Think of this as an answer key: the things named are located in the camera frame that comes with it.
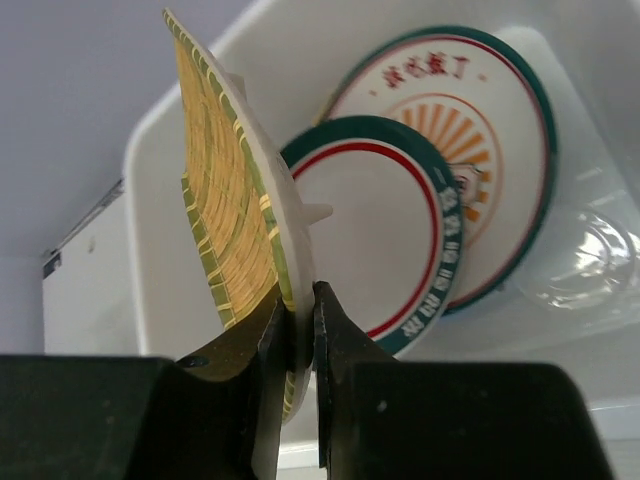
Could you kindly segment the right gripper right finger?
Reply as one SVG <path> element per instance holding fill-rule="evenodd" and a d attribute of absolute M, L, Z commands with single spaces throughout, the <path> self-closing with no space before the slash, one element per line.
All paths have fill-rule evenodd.
<path fill-rule="evenodd" d="M 319 463 L 331 479 L 610 479 L 560 367 L 402 362 L 314 287 Z"/>

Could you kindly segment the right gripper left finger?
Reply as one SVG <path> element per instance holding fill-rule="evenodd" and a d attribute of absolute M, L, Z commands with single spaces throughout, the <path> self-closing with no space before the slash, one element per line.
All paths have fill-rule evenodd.
<path fill-rule="evenodd" d="M 5 479 L 272 479 L 285 373 L 277 296 L 195 352 L 5 355 Z"/>

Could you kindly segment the white plate green red rim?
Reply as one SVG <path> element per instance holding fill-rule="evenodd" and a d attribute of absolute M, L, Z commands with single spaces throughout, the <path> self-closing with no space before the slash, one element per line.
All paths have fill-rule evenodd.
<path fill-rule="evenodd" d="M 329 120 L 281 151 L 307 204 L 318 276 L 354 323 L 401 357 L 435 325 L 461 275 L 462 200 L 444 157 L 410 127 L 378 116 Z"/>

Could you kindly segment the fan-shaped woven bamboo tray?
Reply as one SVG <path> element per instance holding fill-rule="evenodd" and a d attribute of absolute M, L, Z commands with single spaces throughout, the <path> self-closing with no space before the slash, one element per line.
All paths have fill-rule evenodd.
<path fill-rule="evenodd" d="M 249 106 L 238 76 L 164 9 L 184 112 L 182 195 L 224 329 L 281 299 L 293 347 L 282 420 L 304 400 L 311 373 L 315 264 L 309 227 L 333 212 L 302 202 L 282 155 Z"/>

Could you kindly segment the white plate orange sunburst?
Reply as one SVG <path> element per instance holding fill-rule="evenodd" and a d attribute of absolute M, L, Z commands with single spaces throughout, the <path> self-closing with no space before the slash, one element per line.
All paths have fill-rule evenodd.
<path fill-rule="evenodd" d="M 450 312 L 502 283 L 549 210 L 558 135 L 549 95 L 504 40 L 461 25 L 410 31 L 377 47 L 338 83 L 321 121 L 377 115 L 413 128 L 458 183 L 464 267 Z"/>

